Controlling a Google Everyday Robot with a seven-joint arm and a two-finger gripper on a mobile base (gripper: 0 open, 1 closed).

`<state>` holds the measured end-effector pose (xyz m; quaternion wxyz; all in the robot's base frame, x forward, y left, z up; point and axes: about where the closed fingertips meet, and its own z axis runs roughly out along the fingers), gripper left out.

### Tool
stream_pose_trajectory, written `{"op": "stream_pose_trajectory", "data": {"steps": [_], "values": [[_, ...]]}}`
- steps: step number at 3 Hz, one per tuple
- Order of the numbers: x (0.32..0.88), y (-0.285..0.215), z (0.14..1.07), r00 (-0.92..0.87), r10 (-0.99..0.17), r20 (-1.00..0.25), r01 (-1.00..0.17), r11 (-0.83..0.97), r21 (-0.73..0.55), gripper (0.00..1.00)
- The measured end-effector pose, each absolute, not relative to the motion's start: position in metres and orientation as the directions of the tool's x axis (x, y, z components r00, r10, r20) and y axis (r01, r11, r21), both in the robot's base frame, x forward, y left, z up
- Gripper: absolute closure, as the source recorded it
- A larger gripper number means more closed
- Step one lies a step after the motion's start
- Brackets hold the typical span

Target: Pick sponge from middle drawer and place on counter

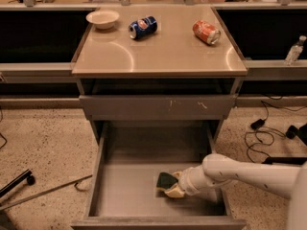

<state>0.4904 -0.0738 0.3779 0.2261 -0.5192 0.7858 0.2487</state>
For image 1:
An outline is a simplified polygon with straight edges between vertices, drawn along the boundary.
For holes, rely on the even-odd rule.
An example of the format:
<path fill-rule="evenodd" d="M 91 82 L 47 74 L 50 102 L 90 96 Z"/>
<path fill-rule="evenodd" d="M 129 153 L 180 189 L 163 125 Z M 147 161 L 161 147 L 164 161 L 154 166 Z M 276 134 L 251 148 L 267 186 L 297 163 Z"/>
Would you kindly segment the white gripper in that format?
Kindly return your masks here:
<path fill-rule="evenodd" d="M 200 193 L 211 192 L 221 185 L 219 181 L 206 175 L 202 166 L 190 167 L 182 172 L 174 172 L 173 176 L 178 179 L 178 184 L 176 183 L 164 191 L 164 194 L 170 198 L 183 198 L 185 194 L 195 196 Z"/>

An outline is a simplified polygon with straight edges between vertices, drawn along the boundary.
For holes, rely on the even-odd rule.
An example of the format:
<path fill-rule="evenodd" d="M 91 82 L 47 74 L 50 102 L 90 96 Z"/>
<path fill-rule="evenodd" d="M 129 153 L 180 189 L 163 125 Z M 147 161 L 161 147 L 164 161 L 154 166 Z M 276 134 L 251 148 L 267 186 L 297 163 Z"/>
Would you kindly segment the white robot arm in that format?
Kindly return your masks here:
<path fill-rule="evenodd" d="M 218 202 L 218 190 L 237 180 L 290 200 L 286 229 L 307 228 L 307 163 L 301 166 L 239 162 L 211 153 L 197 167 L 162 172 L 156 188 L 170 198 L 204 196 Z"/>

